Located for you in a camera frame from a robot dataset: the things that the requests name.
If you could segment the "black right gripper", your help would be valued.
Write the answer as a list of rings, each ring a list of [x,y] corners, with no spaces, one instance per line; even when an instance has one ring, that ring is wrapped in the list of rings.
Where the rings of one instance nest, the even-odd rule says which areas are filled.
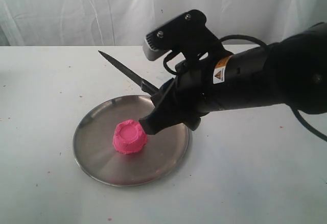
[[[177,64],[179,74],[151,95],[154,108],[138,120],[144,132],[155,135],[180,123],[194,131],[201,117],[222,110],[217,97],[227,85],[226,70],[232,56],[232,53],[210,53],[203,59],[197,57]]]

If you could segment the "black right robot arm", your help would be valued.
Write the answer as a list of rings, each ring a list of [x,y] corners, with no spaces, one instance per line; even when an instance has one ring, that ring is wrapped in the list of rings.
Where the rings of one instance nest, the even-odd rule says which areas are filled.
[[[183,123],[197,129],[214,111],[286,104],[307,114],[326,112],[326,24],[287,39],[233,54],[216,44],[209,55],[178,65],[178,75],[151,97],[139,120],[154,135]]]

